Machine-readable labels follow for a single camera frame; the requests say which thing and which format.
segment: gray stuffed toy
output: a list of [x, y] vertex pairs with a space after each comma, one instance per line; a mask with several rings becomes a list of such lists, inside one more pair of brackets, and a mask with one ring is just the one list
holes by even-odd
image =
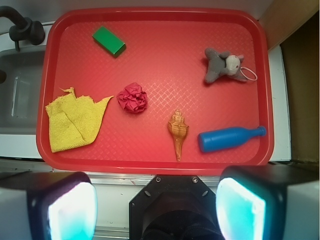
[[210, 47], [205, 49], [204, 54], [209, 60], [208, 72], [205, 76], [206, 83], [211, 84], [224, 75], [242, 82], [247, 81], [241, 74], [241, 63], [244, 60], [243, 55], [230, 55], [229, 51], [219, 53]]

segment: glowing light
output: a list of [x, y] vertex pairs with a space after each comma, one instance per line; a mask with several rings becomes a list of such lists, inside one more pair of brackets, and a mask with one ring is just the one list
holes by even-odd
[[52, 240], [91, 240], [97, 222], [96, 189], [81, 182], [48, 208]]
[[262, 240], [266, 201], [233, 178], [224, 178], [216, 190], [216, 213], [226, 240]]

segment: bottle neck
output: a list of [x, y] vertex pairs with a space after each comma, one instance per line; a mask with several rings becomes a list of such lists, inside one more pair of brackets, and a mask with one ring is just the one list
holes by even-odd
[[250, 130], [250, 135], [252, 137], [256, 137], [256, 136], [265, 136], [267, 134], [267, 130], [264, 126], [259, 126], [258, 128], [256, 129], [252, 129]]

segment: black faucet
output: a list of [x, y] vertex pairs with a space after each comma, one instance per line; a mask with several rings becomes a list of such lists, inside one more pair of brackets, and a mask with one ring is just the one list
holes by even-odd
[[9, 29], [9, 36], [14, 41], [17, 51], [20, 50], [19, 41], [21, 40], [29, 40], [32, 45], [39, 45], [45, 40], [46, 34], [41, 22], [21, 16], [14, 8], [0, 6], [0, 17], [5, 17], [14, 23]]

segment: blue plastic bottle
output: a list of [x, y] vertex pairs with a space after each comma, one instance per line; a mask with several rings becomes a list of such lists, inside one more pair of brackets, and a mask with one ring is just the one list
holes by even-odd
[[230, 127], [216, 131], [207, 131], [198, 135], [198, 143], [202, 152], [208, 153], [221, 149], [240, 146], [256, 136], [265, 136], [267, 130], [264, 126], [256, 129], [244, 127]]

